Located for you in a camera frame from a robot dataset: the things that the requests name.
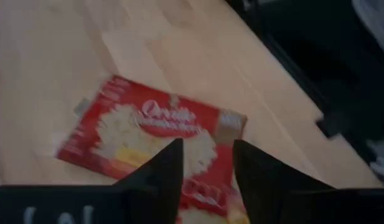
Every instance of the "black object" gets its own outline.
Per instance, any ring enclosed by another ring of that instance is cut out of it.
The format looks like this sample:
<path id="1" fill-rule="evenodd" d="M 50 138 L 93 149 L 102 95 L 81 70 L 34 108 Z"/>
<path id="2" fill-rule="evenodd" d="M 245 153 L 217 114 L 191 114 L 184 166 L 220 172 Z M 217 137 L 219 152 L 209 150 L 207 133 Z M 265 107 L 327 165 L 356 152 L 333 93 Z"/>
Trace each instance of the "black object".
<path id="1" fill-rule="evenodd" d="M 384 189 L 333 189 L 242 140 L 233 163 L 251 224 L 384 224 Z"/>
<path id="2" fill-rule="evenodd" d="M 323 112 L 323 134 L 375 161 L 366 140 L 384 138 L 384 52 L 351 0 L 226 1 Z"/>
<path id="3" fill-rule="evenodd" d="M 0 186 L 0 224 L 173 224 L 183 180 L 182 145 L 176 139 L 112 186 Z"/>

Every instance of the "brand logo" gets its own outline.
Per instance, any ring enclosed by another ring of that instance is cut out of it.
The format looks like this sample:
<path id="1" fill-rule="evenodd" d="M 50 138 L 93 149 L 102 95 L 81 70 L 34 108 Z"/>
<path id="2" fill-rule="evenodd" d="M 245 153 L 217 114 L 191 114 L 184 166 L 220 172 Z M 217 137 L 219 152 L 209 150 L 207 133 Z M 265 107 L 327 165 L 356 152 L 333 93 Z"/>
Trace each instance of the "brand logo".
<path id="1" fill-rule="evenodd" d="M 169 110 L 167 108 L 161 108 L 155 100 L 147 100 L 142 106 L 142 112 L 150 118 L 155 117 L 188 123 L 196 118 L 196 115 L 187 108 L 181 107 Z"/>
<path id="2" fill-rule="evenodd" d="M 171 109 L 162 108 L 155 100 L 147 100 L 142 105 L 142 110 L 136 115 L 138 125 L 155 126 L 174 131 L 187 133 L 199 133 L 202 128 L 194 124 L 196 115 L 185 107 L 175 107 L 174 101 L 170 101 Z"/>

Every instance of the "black furniture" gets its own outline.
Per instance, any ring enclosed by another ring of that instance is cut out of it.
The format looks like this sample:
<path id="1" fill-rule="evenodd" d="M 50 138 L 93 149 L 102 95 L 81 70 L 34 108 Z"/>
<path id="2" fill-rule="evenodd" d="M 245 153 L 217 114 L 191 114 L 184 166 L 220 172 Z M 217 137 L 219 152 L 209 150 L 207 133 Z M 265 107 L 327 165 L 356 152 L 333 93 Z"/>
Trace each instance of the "black furniture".
<path id="1" fill-rule="evenodd" d="M 384 138 L 384 53 L 351 0 L 227 0 L 319 109 L 369 163 Z"/>

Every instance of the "light wood floor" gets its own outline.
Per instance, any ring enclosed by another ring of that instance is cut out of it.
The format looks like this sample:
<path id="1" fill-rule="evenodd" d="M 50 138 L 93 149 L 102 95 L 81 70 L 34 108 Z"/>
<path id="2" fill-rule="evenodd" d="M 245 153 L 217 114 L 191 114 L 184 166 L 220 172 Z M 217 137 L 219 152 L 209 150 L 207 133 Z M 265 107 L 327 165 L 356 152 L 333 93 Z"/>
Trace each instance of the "light wood floor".
<path id="1" fill-rule="evenodd" d="M 248 116 L 245 139 L 335 187 L 379 181 L 224 0 L 0 0 L 0 184 L 109 184 L 52 157 L 110 73 Z"/>

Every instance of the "popcorn bag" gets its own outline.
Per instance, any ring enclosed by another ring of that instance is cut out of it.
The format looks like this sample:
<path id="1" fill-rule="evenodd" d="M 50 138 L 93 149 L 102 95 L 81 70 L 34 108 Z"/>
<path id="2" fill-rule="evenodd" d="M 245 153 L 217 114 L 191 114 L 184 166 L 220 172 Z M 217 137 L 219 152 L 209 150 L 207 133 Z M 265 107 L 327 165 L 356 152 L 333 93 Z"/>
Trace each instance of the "popcorn bag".
<path id="1" fill-rule="evenodd" d="M 184 139 L 181 208 L 227 215 L 232 144 L 246 117 L 113 75 L 57 157 L 122 179 L 175 138 Z"/>

